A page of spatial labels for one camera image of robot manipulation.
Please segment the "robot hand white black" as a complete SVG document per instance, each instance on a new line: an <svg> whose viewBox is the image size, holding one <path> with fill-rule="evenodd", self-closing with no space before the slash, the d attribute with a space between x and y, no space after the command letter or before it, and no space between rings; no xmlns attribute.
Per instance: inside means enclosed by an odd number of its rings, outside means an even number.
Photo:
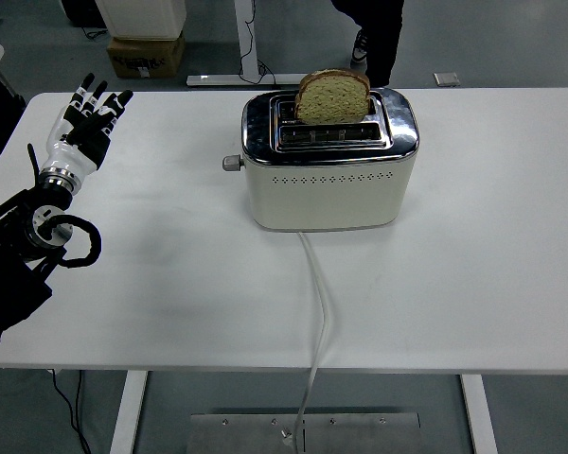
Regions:
<svg viewBox="0 0 568 454"><path fill-rule="evenodd" d="M111 134L133 91L111 93L100 101L107 82L92 88L94 80L95 75L88 74L60 111L46 141L48 160L43 171L62 170L81 181L102 165Z"/></svg>

